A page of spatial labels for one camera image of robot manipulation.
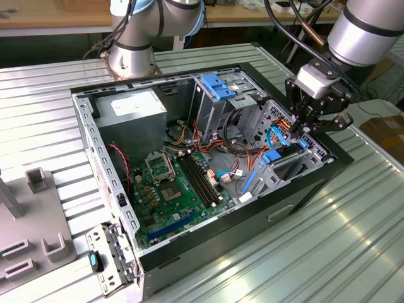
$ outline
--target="red cable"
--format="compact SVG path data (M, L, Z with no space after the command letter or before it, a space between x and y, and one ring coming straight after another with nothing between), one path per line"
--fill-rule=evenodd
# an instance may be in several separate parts
M128 190L127 190L127 192L129 194L129 187L130 187L131 183L129 181L129 165L128 165L127 161L126 161L125 154L118 147L113 145L112 143L108 143L108 145L111 146L113 149L115 149L121 155L122 159L124 160L125 169L126 169L126 177L128 178Z

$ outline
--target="metal bracket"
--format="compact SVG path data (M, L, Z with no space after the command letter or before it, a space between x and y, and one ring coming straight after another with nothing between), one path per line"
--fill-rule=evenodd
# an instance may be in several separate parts
M90 249L98 251L103 261L104 271L97 276L105 297L133 282L143 291L143 271L120 226L97 225L86 234L86 240Z

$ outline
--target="blue latch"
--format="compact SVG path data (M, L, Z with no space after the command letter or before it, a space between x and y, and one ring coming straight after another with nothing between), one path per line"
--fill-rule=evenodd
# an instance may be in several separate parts
M217 100L225 100L235 97L237 94L230 90L225 82L215 74L207 74L201 77L203 84L214 94Z
M308 144L306 141L304 141L303 139L300 139L299 145L300 145L304 150L309 146L309 144Z
M266 164L280 159L282 156L276 150L270 150L263 154L262 158Z

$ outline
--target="aluminum workbench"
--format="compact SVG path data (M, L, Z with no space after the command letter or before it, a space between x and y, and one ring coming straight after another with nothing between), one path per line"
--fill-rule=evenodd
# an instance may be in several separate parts
M291 75L251 44L156 53L156 60L163 73L250 62L282 91ZM86 256L84 233L109 216L68 90L105 81L112 77L99 60L0 69L2 178L38 166L53 172L79 256L2 303L125 300L127 289L103 299ZM356 161L307 207L146 301L403 302L404 169L354 127L331 137Z

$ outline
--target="robotic arm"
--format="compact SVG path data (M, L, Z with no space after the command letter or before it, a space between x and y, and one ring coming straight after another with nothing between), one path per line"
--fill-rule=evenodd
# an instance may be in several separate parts
M285 82L295 121L292 137L347 128L353 120L345 109L360 92L345 72L375 64L386 55L404 33L404 1L349 0L328 36L324 54L289 33L272 12L269 0L264 2L274 24L314 57ZM157 70L152 38L194 35L205 20L203 0L111 0L110 11L115 28L130 16L107 55L112 72L124 78ZM329 121L319 119L326 114L336 116Z
M295 119L290 130L293 138L302 132L337 131L351 125L353 120L345 109L359 89L346 80L342 82L341 75L354 66L379 62L404 33L403 14L402 0L349 0L328 36L329 52L317 53L297 76L285 82L289 110ZM280 23L276 25L284 32ZM318 119L336 113L332 120Z
M111 0L112 26L125 18L130 0ZM154 37L194 35L205 22L203 0L137 0L123 32L107 55L109 68L124 78L139 78L156 70Z

